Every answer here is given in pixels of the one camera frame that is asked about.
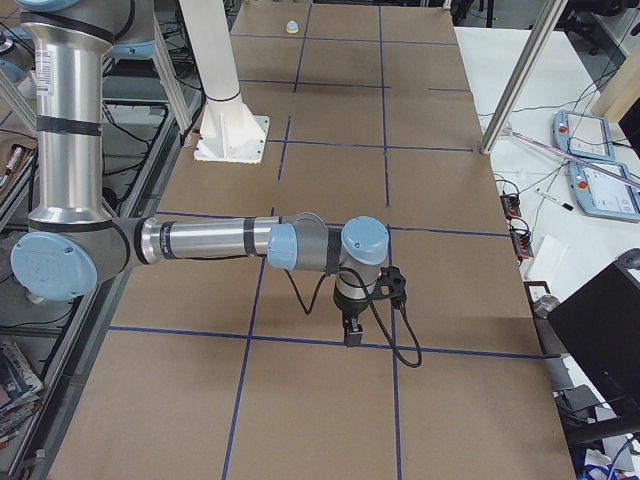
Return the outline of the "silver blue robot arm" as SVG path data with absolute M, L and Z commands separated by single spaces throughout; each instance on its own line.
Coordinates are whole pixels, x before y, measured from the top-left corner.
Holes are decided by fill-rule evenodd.
M 263 257 L 277 269 L 333 277 L 344 342 L 359 345 L 359 315 L 379 298 L 386 275 L 389 236 L 378 220 L 331 227 L 302 213 L 185 223 L 104 209 L 103 60 L 116 47 L 151 56 L 155 22 L 150 1 L 21 3 L 35 45 L 40 200 L 11 253 L 17 280 L 39 297 L 66 301 L 138 265 Z
M 21 27 L 1 31 L 1 70 L 14 84 L 22 82 L 34 64 L 34 43 Z

